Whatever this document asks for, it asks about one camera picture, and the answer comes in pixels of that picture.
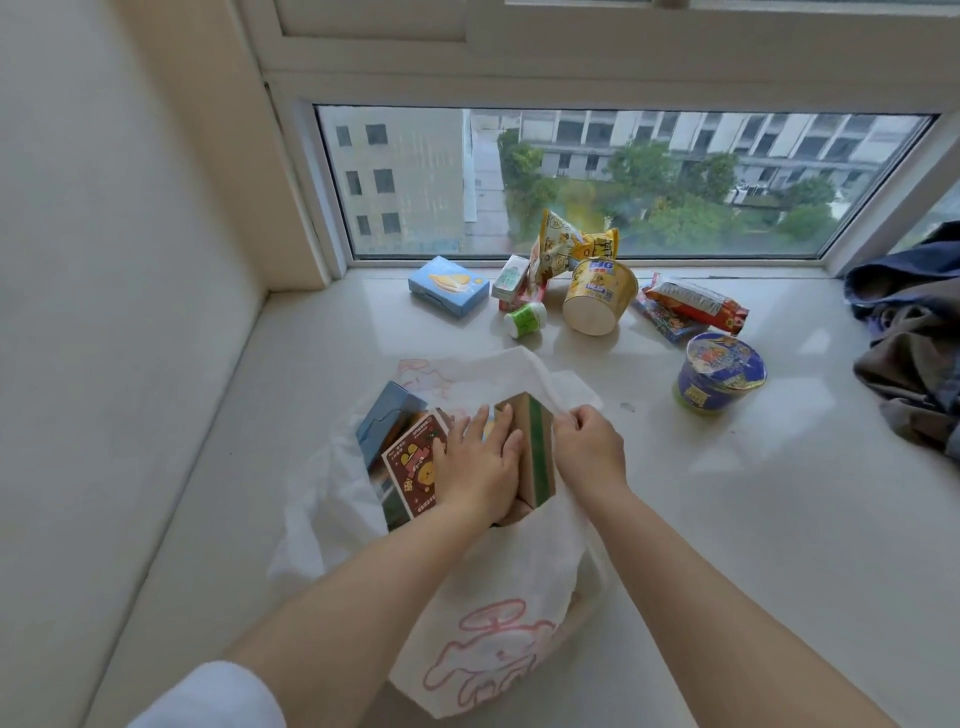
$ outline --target blue box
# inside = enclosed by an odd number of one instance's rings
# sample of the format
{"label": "blue box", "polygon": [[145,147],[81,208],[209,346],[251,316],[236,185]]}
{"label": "blue box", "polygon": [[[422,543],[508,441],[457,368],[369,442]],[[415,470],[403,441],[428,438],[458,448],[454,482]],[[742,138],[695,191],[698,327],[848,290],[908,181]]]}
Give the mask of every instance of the blue box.
{"label": "blue box", "polygon": [[395,381],[388,381],[367,417],[357,427],[357,442],[363,453],[364,465],[369,469],[383,449],[392,445],[407,429],[411,416],[426,408],[425,401],[410,394]]}
{"label": "blue box", "polygon": [[463,318],[490,295],[490,282],[437,255],[408,281],[410,292]]}

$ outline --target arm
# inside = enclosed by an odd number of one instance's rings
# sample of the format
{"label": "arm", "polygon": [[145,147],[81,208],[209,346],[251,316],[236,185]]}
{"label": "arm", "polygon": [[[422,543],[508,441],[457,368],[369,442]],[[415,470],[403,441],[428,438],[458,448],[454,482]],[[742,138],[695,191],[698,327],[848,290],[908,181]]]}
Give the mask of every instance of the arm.
{"label": "arm", "polygon": [[560,474],[698,725],[895,725],[631,492],[623,438],[599,412],[581,407],[554,431]]}
{"label": "arm", "polygon": [[437,505],[382,539],[244,636],[227,659],[252,670],[288,724],[359,722],[387,679],[420,612],[446,575],[516,497],[522,433],[497,414],[486,442],[482,407],[434,442]]}

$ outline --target person's left hand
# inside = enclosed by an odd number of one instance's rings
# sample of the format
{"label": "person's left hand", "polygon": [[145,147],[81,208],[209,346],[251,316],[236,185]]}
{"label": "person's left hand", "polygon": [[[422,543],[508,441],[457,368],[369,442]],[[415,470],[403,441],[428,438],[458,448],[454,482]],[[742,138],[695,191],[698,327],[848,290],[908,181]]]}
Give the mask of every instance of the person's left hand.
{"label": "person's left hand", "polygon": [[506,516],[516,499],[523,448],[523,433],[510,432],[514,410],[509,404],[496,413],[493,430],[483,440],[489,415],[490,408],[484,405],[472,420],[455,422],[446,451],[440,440],[433,441],[438,505],[463,507],[485,528]]}

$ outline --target finger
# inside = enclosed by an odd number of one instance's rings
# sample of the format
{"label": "finger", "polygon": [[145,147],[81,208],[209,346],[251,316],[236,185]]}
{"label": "finger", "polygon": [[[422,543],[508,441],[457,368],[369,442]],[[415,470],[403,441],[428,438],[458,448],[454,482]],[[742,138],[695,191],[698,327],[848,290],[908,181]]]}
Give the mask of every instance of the finger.
{"label": "finger", "polygon": [[577,422],[577,418],[569,412],[561,412],[553,418],[553,431],[558,435],[576,432],[579,428],[580,424]]}
{"label": "finger", "polygon": [[503,444],[503,462],[516,473],[520,467],[520,454],[523,452],[523,430],[515,429]]}
{"label": "finger", "polygon": [[464,431],[467,429],[467,425],[469,424],[469,417],[461,418],[453,423],[453,428],[450,430],[450,434],[446,438],[448,452],[456,451],[460,447],[461,443],[464,442]]}
{"label": "finger", "polygon": [[484,404],[477,410],[476,417],[473,418],[473,422],[471,422],[470,427],[467,428],[464,441],[473,440],[474,442],[480,442],[483,440],[483,429],[487,426],[487,419],[489,417],[490,408]]}
{"label": "finger", "polygon": [[431,449],[433,451],[434,465],[436,465],[439,470],[444,465],[444,462],[446,462],[446,448],[439,437],[433,438],[433,446]]}
{"label": "finger", "polygon": [[589,404],[581,404],[579,407],[571,409],[570,414],[577,419],[577,424],[580,426],[580,428],[583,428],[592,422],[604,420],[604,416],[597,411],[596,407],[593,407]]}
{"label": "finger", "polygon": [[503,409],[496,413],[493,430],[491,430],[490,437],[487,438],[487,442],[497,454],[503,451],[503,444],[507,442],[507,435],[510,434],[510,423],[513,421],[514,409],[510,404],[504,404]]}

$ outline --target box with green stripe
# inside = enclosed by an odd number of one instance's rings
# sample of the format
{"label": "box with green stripe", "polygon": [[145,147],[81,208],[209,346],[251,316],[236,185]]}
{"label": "box with green stripe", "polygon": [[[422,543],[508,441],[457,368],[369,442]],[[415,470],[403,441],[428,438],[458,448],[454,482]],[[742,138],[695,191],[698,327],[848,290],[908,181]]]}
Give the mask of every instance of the box with green stripe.
{"label": "box with green stripe", "polygon": [[536,508],[557,492],[553,477],[553,415],[529,392],[514,395],[495,408],[501,410],[506,404],[514,409],[510,430],[523,431],[520,487],[516,496]]}

